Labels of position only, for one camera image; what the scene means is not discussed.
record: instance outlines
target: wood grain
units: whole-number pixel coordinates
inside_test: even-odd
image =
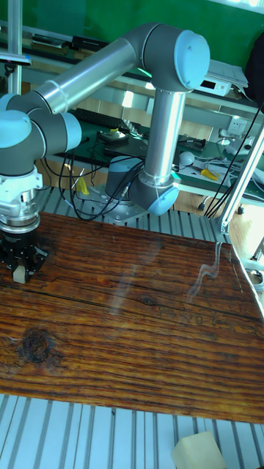
[[[232,246],[41,218],[42,272],[0,267],[0,392],[264,422],[263,317]]]

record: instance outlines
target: blue joint cap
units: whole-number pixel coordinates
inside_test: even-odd
[[[147,209],[149,213],[159,216],[165,213],[175,203],[179,189],[175,186],[167,189]]]

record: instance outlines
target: white block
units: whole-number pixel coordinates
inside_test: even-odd
[[[177,469],[226,469],[211,432],[181,438],[172,451]]]
[[[26,283],[26,269],[23,265],[17,266],[13,272],[13,281],[16,281],[19,284]]]

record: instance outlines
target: metal pole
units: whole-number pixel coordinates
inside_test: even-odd
[[[119,38],[54,80],[47,80],[35,91],[43,96],[53,113],[67,112],[135,64],[136,52],[132,45]]]
[[[228,233],[229,223],[232,220],[232,216],[235,212],[235,208],[241,200],[243,193],[246,190],[246,186],[249,184],[251,176],[261,158],[264,151],[264,121],[260,127],[260,130],[254,140],[252,148],[249,151],[249,155],[244,162],[241,173],[239,174],[235,185],[230,193],[227,200],[226,206],[223,213],[219,217],[218,221],[221,227],[221,233]]]
[[[147,179],[156,184],[166,182],[171,173],[185,102],[186,93],[156,90],[144,165]]]
[[[23,0],[8,0],[8,52],[22,54]],[[21,94],[22,67],[18,65],[8,78],[8,92]]]

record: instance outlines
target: power outlet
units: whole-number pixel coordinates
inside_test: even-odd
[[[239,117],[233,117],[227,129],[227,133],[230,136],[240,136],[246,127],[246,120],[240,119]]]

